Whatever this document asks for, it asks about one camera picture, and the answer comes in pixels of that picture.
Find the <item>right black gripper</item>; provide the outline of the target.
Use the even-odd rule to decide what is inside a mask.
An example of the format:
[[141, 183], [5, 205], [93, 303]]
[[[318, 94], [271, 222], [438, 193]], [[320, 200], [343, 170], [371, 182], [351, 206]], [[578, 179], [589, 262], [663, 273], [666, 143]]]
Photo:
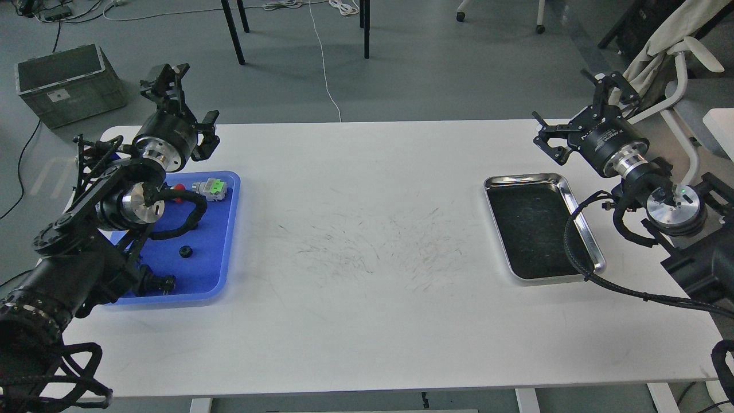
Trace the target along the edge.
[[[532, 117], [540, 126], [534, 144], [561, 166], [567, 163], [571, 153], [577, 152], [599, 176], [611, 178], [619, 174], [611, 159], [621, 149], [628, 146], [640, 154], [646, 154], [649, 149], [649, 139], [625, 120], [622, 112], [629, 106], [637, 109], [641, 97], [619, 71], [592, 74], [581, 69], [580, 73], [595, 86], [592, 104], [566, 124], [551, 125], [533, 111]], [[611, 103], [614, 91], [619, 91], [622, 107]]]

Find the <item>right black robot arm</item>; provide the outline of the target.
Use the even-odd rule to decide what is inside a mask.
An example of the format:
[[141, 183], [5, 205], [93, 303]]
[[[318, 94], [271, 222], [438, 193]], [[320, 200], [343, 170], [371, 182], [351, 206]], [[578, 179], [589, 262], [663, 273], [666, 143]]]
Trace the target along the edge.
[[[592, 103], [566, 124], [550, 125], [537, 112], [534, 143], [554, 162], [564, 165], [577, 152], [603, 178], [619, 176], [613, 191], [599, 190], [572, 212], [563, 230], [564, 250], [585, 280], [612, 292], [663, 305], [705, 311], [732, 318], [717, 305], [732, 299], [732, 188], [705, 173], [697, 185], [676, 183], [664, 158], [646, 159], [649, 141], [609, 102], [614, 89], [624, 104], [639, 104], [634, 87], [618, 71], [582, 75], [594, 84]], [[571, 225], [584, 208], [602, 201], [624, 239], [668, 252], [662, 266], [686, 293], [685, 297], [639, 292], [614, 284], [582, 264], [569, 245]]]

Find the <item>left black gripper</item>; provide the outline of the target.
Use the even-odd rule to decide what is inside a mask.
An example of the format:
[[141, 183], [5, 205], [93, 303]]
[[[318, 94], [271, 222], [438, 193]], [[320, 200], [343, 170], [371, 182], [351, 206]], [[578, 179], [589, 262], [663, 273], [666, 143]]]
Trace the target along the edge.
[[[182, 88], [189, 68], [188, 63], [158, 65], [139, 82], [140, 95], [154, 102], [158, 110], [144, 122], [132, 146], [140, 156], [157, 161], [168, 173], [180, 172], [191, 155], [193, 161], [209, 159], [220, 144], [216, 134], [218, 110], [208, 112], [194, 126], [181, 119], [194, 118]], [[199, 134], [202, 141], [197, 144]]]

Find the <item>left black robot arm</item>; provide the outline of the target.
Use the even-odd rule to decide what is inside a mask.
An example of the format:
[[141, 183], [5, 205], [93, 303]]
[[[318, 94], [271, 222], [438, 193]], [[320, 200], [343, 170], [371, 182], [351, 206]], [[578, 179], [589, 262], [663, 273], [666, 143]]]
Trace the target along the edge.
[[189, 160], [209, 159], [220, 139], [218, 111], [195, 118], [182, 79], [188, 64], [154, 67], [140, 93], [155, 103], [130, 144], [122, 136], [78, 145], [77, 187], [64, 214], [34, 238], [40, 261], [2, 299], [2, 411], [60, 412], [107, 408], [112, 390], [94, 378], [102, 349], [65, 344], [72, 319], [128, 292], [170, 292], [172, 275], [140, 264], [148, 240], [197, 228], [204, 196], [165, 183]]

